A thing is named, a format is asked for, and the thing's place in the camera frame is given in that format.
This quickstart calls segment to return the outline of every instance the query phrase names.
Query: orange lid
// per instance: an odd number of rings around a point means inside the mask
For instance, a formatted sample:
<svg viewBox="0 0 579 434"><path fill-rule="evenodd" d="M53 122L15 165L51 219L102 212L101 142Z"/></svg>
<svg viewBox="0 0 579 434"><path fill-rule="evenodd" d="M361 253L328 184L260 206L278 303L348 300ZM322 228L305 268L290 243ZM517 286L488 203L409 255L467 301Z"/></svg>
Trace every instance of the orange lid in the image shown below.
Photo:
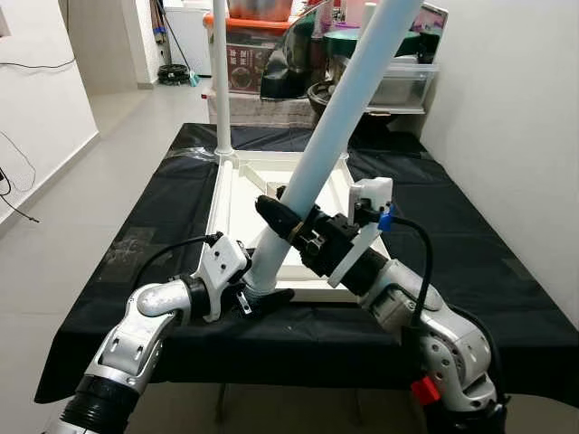
<svg viewBox="0 0 579 434"><path fill-rule="evenodd" d="M288 30L292 23L289 21L259 21L259 20L242 20L240 18L226 18L225 23L228 30L232 29L260 29L270 30L282 34ZM205 14L203 17L205 27L213 27L214 15Z"/></svg>

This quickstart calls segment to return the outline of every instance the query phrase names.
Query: red button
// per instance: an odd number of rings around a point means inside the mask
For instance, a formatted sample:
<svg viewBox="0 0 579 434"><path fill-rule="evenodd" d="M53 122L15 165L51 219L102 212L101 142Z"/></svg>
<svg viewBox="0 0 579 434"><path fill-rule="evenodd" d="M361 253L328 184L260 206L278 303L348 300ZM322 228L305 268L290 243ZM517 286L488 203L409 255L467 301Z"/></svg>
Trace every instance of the red button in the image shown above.
<svg viewBox="0 0 579 434"><path fill-rule="evenodd" d="M418 402L424 407L425 405L432 404L441 398L436 385L430 379L430 377L424 377L417 382L413 382L410 386L414 396L418 399Z"/></svg>

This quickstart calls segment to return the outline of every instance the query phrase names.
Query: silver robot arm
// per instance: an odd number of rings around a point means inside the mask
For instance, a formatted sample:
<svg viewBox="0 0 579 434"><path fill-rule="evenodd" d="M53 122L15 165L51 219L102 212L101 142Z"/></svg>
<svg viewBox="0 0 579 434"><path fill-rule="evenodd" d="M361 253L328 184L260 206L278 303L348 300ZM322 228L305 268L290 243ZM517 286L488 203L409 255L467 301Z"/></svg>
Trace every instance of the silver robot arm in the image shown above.
<svg viewBox="0 0 579 434"><path fill-rule="evenodd" d="M205 247L194 275L145 285L130 296L125 316L107 334L74 398L46 434L118 434L125 430L171 329L199 317L216 320L223 291L239 281L251 265L245 249L224 235Z"/></svg>
<svg viewBox="0 0 579 434"><path fill-rule="evenodd" d="M302 221L268 196L260 196L256 209L300 252L304 265L327 276L334 287L342 283L398 338L409 385L431 434L503 434L506 399L488 374L493 355L489 336L450 308L432 285L422 291L422 278L402 262L370 248L392 221L403 221L392 216L391 199L392 180L376 178L354 184L347 217L330 217L315 206Z"/></svg>

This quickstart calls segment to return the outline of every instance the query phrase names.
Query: black tablecloth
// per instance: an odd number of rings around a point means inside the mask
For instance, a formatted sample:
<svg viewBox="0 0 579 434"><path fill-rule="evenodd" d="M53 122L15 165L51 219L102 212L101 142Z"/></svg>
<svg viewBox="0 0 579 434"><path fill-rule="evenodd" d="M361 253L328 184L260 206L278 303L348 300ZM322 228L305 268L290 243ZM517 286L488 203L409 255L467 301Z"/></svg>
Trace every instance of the black tablecloth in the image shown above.
<svg viewBox="0 0 579 434"><path fill-rule="evenodd" d="M232 130L233 146L247 150L301 151L310 135L299 128ZM204 233L217 164L201 148L215 144L214 126L183 126L54 337L37 402L73 394L104 335L123 317L138 266L167 244ZM576 330L442 167L403 133L356 133L349 152L352 176L392 177L397 214L431 234L432 283L447 302L487 324L503 356L508 392L579 406ZM395 227L384 242L393 257L422 269L413 232ZM198 246L175 251L143 281L193 272L199 252ZM230 312L210 325L176 329L153 381L404 388L401 363L394 339L357 307L292 304L261 321Z"/></svg>

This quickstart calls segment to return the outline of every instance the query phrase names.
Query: white tray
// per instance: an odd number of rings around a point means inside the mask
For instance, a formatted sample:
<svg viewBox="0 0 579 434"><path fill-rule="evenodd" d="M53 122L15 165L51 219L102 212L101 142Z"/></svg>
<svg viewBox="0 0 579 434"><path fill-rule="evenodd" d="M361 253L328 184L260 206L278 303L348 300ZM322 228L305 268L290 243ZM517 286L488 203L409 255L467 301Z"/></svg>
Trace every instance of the white tray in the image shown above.
<svg viewBox="0 0 579 434"><path fill-rule="evenodd" d="M235 151L233 157L222 159L207 233L221 231L241 241L247 249L254 248L266 225L255 211L255 200L260 194L275 197L277 188L288 183L301 156L301 152ZM346 158L340 158L316 203L328 215L346 215L353 182ZM372 247L389 258L382 240L377 239ZM295 289L295 301L356 301L343 286L332 288L325 278L304 267L293 248L278 272L276 288Z"/></svg>

